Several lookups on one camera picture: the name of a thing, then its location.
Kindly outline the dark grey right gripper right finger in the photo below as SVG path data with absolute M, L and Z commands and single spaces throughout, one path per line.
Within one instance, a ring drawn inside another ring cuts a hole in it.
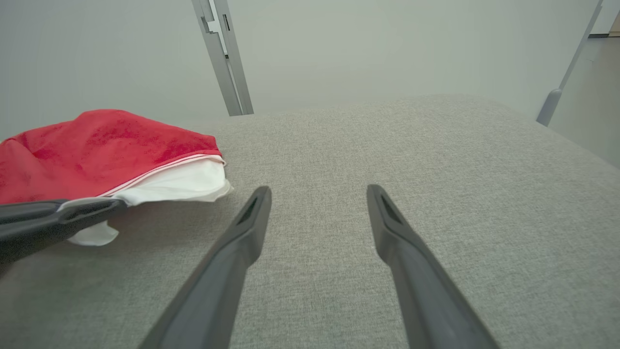
M 483 321 L 379 185 L 366 192 L 372 235 L 390 267 L 412 349 L 497 349 Z

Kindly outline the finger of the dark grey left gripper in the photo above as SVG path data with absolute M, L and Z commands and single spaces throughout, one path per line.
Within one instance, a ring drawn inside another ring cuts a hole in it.
M 62 207 L 67 200 L 2 204 L 0 208 L 0 262 L 9 265 L 68 240 L 127 210 L 118 199 L 97 197 L 92 203 Z

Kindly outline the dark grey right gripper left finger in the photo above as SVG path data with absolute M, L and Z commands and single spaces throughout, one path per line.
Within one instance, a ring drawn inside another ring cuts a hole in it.
M 261 256 L 272 191 L 261 186 L 184 283 L 142 349 L 226 349 L 247 270 Z

